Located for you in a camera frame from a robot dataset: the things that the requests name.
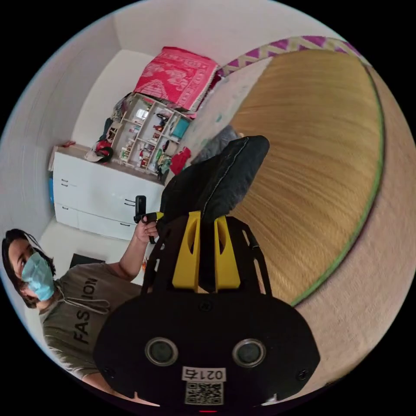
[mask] sticker label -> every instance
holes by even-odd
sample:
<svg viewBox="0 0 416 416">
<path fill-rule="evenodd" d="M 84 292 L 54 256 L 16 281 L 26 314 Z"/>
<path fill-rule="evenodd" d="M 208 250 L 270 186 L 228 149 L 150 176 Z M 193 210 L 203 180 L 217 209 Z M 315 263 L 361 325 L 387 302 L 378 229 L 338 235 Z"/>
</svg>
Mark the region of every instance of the sticker label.
<svg viewBox="0 0 416 416">
<path fill-rule="evenodd" d="M 223 383 L 227 379 L 225 368 L 182 367 L 182 381 Z"/>
<path fill-rule="evenodd" d="M 186 383 L 185 404 L 224 404 L 224 383 Z"/>
</svg>

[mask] hand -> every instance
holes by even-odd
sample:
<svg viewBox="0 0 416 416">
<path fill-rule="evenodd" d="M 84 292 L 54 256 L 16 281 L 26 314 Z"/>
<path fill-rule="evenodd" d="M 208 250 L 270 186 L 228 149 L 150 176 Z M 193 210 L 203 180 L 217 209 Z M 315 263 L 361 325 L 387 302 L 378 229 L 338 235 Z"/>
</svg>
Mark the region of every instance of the hand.
<svg viewBox="0 0 416 416">
<path fill-rule="evenodd" d="M 152 236 L 156 238 L 158 236 L 156 230 L 156 222 L 145 224 L 143 221 L 140 221 L 136 225 L 136 229 L 134 230 L 134 237 L 137 238 L 141 243 L 148 244 L 149 237 Z"/>
</svg>

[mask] long dark hair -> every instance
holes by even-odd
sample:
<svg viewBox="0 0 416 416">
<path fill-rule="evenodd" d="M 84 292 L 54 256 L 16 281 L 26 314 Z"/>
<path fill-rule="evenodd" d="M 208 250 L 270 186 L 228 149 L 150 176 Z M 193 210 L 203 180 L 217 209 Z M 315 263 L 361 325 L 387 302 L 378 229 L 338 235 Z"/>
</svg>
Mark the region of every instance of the long dark hair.
<svg viewBox="0 0 416 416">
<path fill-rule="evenodd" d="M 10 263 L 9 258 L 9 247 L 15 240 L 26 240 L 29 243 L 32 244 L 32 247 L 35 251 L 37 251 L 49 264 L 49 267 L 52 271 L 52 275 L 54 276 L 56 273 L 55 266 L 53 265 L 53 259 L 49 258 L 41 249 L 39 246 L 39 243 L 36 241 L 36 239 L 29 233 L 26 233 L 22 230 L 19 230 L 18 228 L 13 228 L 12 230 L 6 231 L 6 236 L 4 237 L 2 243 L 1 243 L 1 256 L 3 258 L 3 265 L 4 269 L 12 282 L 14 288 L 16 289 L 17 293 L 22 297 L 24 302 L 26 303 L 26 306 L 31 309 L 36 308 L 36 304 L 39 302 L 38 298 L 34 298 L 33 296 L 24 295 L 22 293 L 23 288 L 23 282 L 21 279 L 19 279 L 14 270 L 13 266 Z"/>
</svg>

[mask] red cloth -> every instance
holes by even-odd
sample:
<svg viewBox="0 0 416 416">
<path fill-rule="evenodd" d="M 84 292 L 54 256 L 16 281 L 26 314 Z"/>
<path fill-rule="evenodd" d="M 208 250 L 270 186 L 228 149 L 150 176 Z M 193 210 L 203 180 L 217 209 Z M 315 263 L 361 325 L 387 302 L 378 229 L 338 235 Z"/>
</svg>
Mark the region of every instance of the red cloth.
<svg viewBox="0 0 416 416">
<path fill-rule="evenodd" d="M 175 174 L 178 175 L 182 172 L 182 169 L 185 167 L 186 161 L 191 157 L 191 151 L 184 147 L 182 151 L 175 154 L 170 163 L 170 170 Z"/>
<path fill-rule="evenodd" d="M 144 69 L 134 92 L 162 98 L 196 111 L 219 65 L 210 58 L 165 46 Z"/>
</svg>

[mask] camera lens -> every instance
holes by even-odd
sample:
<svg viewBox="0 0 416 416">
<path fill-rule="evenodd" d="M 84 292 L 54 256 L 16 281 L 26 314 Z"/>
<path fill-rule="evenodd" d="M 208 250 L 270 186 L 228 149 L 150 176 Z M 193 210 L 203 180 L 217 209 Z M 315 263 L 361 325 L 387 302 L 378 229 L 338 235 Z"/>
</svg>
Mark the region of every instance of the camera lens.
<svg viewBox="0 0 416 416">
<path fill-rule="evenodd" d="M 244 339 L 233 349 L 233 359 L 241 367 L 255 367 L 266 355 L 266 348 L 256 339 Z"/>
<path fill-rule="evenodd" d="M 155 365 L 172 365 L 178 358 L 176 345 L 166 338 L 153 338 L 145 348 L 146 357 Z"/>
</svg>

